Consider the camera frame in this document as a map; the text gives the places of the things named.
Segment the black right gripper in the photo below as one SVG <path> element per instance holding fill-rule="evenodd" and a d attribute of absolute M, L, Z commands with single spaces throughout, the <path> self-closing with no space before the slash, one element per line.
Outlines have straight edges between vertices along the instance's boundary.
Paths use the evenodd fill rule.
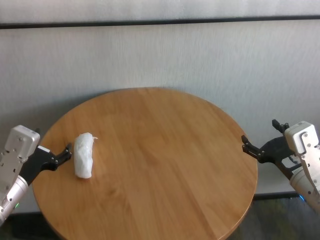
<path fill-rule="evenodd" d="M 251 157 L 255 158 L 260 164 L 272 163 L 282 174 L 290 180 L 293 176 L 293 171 L 301 167 L 300 163 L 292 167 L 286 167 L 282 161 L 286 158 L 296 156 L 296 154 L 289 148 L 285 131 L 290 127 L 288 123 L 280 124 L 276 119 L 271 121 L 272 126 L 279 131 L 283 136 L 274 138 L 265 143 L 261 148 L 251 144 L 245 135 L 241 136 L 242 151 Z"/>

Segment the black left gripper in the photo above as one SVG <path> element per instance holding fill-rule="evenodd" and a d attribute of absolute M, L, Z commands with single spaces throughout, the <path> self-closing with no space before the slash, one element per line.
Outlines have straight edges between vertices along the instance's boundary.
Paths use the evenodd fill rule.
<path fill-rule="evenodd" d="M 41 130 L 34 130 L 39 135 Z M 72 157 L 72 144 L 68 143 L 64 150 L 58 155 L 54 155 L 50 150 L 42 146 L 38 146 L 34 153 L 23 164 L 19 176 L 22 177 L 28 186 L 36 179 L 42 171 L 55 171 L 57 168 L 67 162 Z"/>

